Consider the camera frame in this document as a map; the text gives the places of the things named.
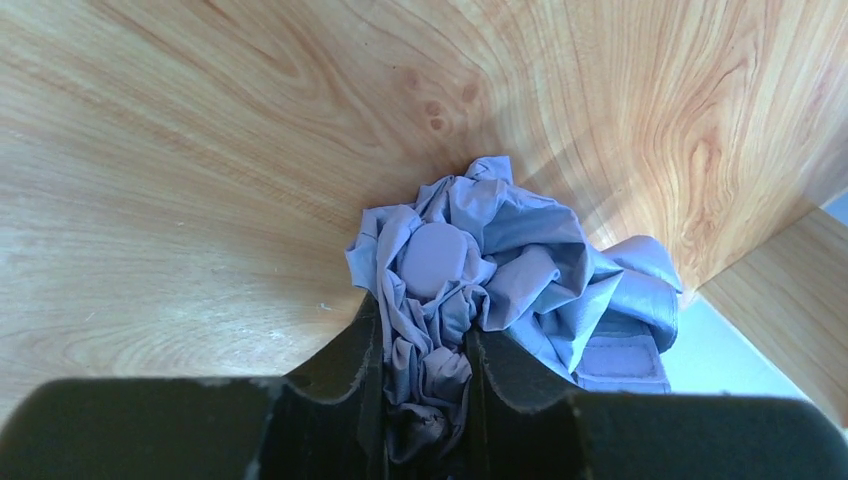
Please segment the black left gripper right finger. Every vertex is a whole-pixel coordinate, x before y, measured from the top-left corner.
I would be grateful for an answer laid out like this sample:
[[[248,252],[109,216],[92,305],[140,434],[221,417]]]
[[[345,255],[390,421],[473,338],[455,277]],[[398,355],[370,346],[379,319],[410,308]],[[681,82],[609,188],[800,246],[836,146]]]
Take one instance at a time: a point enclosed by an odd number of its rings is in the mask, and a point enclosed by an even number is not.
[[[810,403],[592,393],[502,333],[467,337],[476,479],[843,479],[847,445]]]

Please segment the lavender folding umbrella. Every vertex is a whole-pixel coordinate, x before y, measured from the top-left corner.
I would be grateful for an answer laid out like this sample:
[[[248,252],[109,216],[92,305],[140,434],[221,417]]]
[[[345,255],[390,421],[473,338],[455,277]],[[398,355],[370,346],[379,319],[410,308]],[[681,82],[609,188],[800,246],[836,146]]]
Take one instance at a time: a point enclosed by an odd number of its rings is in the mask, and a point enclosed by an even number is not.
[[[469,410],[467,333],[502,332],[567,382],[663,394],[683,285],[667,249],[636,235],[599,250],[574,211],[517,186],[506,156],[367,209],[346,250],[377,301],[389,459],[439,459]]]

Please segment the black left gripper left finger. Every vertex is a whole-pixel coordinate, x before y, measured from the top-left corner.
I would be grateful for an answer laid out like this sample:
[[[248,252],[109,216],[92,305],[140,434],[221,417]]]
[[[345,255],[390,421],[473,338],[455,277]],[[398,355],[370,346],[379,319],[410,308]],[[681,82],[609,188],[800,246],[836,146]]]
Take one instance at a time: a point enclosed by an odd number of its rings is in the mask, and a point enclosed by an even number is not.
[[[382,479],[381,327],[352,323],[282,376],[62,379],[1,432],[5,479]]]

